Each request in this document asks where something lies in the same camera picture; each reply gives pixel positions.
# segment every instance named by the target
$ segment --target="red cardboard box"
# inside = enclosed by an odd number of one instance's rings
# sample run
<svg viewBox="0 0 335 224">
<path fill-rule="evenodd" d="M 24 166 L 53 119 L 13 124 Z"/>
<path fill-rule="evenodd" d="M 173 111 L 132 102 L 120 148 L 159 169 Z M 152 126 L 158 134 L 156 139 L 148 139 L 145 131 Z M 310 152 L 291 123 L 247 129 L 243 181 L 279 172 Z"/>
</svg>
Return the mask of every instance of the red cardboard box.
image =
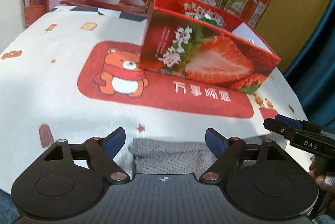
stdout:
<svg viewBox="0 0 335 224">
<path fill-rule="evenodd" d="M 217 26 L 193 18 L 205 14 Z M 240 25 L 240 18 L 199 0 L 154 0 L 140 67 L 253 94 L 280 58 L 259 36 L 266 47 L 232 34 Z"/>
</svg>

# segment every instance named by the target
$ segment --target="yellow wall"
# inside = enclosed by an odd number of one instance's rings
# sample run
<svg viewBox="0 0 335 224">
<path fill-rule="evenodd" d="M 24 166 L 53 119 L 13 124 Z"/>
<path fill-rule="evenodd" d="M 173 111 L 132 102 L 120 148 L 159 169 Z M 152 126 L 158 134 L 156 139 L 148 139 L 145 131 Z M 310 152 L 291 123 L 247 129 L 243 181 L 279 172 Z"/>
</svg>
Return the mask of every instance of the yellow wall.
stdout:
<svg viewBox="0 0 335 224">
<path fill-rule="evenodd" d="M 270 0 L 255 30 L 281 57 L 283 72 L 304 46 L 330 0 Z"/>
</svg>

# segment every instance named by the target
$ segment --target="cartoon bear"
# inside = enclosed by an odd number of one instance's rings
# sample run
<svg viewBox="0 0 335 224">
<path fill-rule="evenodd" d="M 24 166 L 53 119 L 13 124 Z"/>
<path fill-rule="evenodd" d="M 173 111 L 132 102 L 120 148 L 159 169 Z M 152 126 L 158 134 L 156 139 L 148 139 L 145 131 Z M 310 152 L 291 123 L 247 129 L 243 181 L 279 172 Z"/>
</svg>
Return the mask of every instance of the cartoon bear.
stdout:
<svg viewBox="0 0 335 224">
<path fill-rule="evenodd" d="M 138 67 L 138 54 L 109 49 L 104 59 L 103 72 L 95 78 L 99 90 L 107 95 L 126 94 L 139 97 L 149 85 L 144 71 Z"/>
</svg>

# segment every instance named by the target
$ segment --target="bear's ear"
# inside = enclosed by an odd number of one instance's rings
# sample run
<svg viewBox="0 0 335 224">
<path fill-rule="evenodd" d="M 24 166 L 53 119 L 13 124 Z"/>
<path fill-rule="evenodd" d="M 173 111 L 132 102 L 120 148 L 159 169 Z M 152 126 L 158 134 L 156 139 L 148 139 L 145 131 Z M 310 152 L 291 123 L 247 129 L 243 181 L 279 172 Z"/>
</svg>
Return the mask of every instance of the bear's ear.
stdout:
<svg viewBox="0 0 335 224">
<path fill-rule="evenodd" d="M 107 50 L 107 53 L 110 54 L 110 53 L 114 53 L 114 52 L 117 52 L 119 51 L 118 49 L 108 49 Z"/>
</svg>

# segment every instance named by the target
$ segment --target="metal pivot bolt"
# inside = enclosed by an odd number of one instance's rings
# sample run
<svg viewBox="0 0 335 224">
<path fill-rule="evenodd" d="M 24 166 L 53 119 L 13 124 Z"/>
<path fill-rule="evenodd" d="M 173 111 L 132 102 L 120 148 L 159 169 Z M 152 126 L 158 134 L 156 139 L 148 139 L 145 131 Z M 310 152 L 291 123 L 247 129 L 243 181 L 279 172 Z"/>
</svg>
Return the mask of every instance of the metal pivot bolt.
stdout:
<svg viewBox="0 0 335 224">
<path fill-rule="evenodd" d="M 116 180 L 118 182 L 125 180 L 127 178 L 127 174 L 122 172 L 116 172 L 111 175 L 112 180 Z"/>
<path fill-rule="evenodd" d="M 207 173 L 203 174 L 202 177 L 205 180 L 214 181 L 214 180 L 218 180 L 219 179 L 219 174 L 214 173 L 214 172 L 207 172 Z"/>
</svg>

